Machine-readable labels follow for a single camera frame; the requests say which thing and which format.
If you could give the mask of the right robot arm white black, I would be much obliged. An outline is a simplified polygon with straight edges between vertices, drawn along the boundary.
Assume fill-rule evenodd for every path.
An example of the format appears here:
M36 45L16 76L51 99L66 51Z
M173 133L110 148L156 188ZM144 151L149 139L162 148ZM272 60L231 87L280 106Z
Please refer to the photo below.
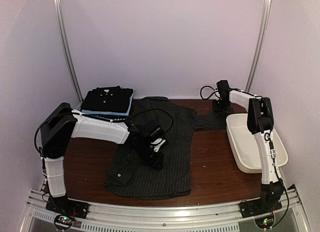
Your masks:
M256 208L268 212L276 207L285 187L279 173L277 152L274 145L274 116L271 100L268 97L252 95L239 89L231 88L227 80L216 84L219 93L220 109L227 109L235 103L247 110L247 128L257 143L261 162L260 198Z

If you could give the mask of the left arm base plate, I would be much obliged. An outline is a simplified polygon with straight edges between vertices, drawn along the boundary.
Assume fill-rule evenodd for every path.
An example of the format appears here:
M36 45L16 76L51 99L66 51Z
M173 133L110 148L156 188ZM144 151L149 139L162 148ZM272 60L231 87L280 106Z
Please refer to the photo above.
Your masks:
M75 218L86 219L89 204L68 199L67 197L50 197L45 208L59 214L65 214Z

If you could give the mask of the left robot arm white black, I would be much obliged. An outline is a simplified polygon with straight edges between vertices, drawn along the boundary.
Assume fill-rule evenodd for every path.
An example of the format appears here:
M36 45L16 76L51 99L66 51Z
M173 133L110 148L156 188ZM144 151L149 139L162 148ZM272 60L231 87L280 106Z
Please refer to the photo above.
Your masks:
M135 125L129 119L112 120L74 110L63 102L42 122L35 132L41 145L36 150L42 159L52 205L61 214L72 209L64 177L64 157L72 138L89 138L124 144L128 142L134 152L148 166L162 169L164 155L160 147L165 144L165 131L155 121Z

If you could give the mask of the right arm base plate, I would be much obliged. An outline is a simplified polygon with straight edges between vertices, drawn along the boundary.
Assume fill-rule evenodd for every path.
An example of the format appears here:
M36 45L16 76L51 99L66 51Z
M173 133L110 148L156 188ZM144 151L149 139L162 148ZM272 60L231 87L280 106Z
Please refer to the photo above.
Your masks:
M242 200L239 204L239 210L241 212L242 218L258 216L265 213L271 213L274 210L282 208L281 202L276 202L274 204L264 204L260 198L253 200Z

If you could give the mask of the dark pinstriped long sleeve shirt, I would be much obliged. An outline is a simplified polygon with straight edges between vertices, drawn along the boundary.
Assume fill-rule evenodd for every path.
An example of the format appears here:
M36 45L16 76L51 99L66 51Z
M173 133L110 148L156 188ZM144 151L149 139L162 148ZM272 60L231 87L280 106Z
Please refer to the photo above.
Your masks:
M132 134L118 146L107 170L104 187L114 194L145 200L169 199L190 194L190 154L194 131L226 128L228 113L201 115L196 110L170 102L165 97L134 100L138 128L153 122L164 129L163 142L155 152L148 142Z

